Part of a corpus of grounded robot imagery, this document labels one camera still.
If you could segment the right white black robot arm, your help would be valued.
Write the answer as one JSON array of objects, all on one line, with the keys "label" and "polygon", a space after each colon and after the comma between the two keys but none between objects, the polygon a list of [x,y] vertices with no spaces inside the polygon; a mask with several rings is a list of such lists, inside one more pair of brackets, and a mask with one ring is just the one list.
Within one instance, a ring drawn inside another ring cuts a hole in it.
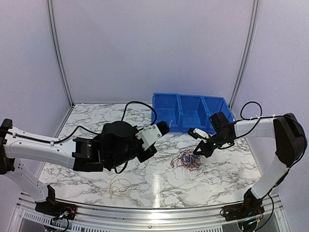
[{"label": "right white black robot arm", "polygon": [[191,137],[200,139],[194,150],[195,155],[209,158],[214,150],[221,149],[224,145],[233,146],[235,140],[247,136],[275,140],[276,151],[273,162],[244,194],[244,202],[239,206],[239,212],[248,217],[257,210],[263,198],[284,180],[290,169],[305,154],[308,145],[305,132],[292,113],[229,122],[224,113],[218,112],[210,117],[210,121],[215,130],[214,135],[208,135],[198,128],[190,128],[187,132]]}]

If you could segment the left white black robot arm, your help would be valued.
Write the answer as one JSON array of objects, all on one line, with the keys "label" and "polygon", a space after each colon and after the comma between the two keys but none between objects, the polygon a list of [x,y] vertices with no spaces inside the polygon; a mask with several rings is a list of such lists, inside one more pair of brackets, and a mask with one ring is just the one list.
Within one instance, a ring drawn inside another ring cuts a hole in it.
[{"label": "left white black robot arm", "polygon": [[7,125],[1,130],[1,174],[13,180],[51,215],[61,211],[53,190],[24,167],[21,159],[57,164],[78,172],[102,172],[134,159],[144,162],[156,153],[155,142],[163,136],[156,124],[138,129],[124,121],[106,123],[92,139],[65,141],[29,134]]}]

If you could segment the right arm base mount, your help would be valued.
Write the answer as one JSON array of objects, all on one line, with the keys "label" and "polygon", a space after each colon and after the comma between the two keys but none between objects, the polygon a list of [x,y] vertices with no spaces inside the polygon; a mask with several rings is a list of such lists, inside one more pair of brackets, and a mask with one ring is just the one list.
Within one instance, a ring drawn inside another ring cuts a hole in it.
[{"label": "right arm base mount", "polygon": [[264,212],[265,209],[263,204],[258,204],[256,207],[252,208],[245,206],[244,203],[236,203],[224,206],[220,211],[220,215],[224,217],[226,221],[233,221],[262,215]]}]

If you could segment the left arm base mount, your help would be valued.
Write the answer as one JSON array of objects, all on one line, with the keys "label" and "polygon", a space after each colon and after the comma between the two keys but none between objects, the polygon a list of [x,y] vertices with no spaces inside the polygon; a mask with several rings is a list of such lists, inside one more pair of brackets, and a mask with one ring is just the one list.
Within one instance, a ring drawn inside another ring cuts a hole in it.
[{"label": "left arm base mount", "polygon": [[56,201],[55,204],[50,202],[36,203],[35,210],[39,213],[43,213],[50,216],[59,216],[64,212],[69,212],[67,218],[69,220],[74,220],[76,214],[77,206],[71,203]]}]

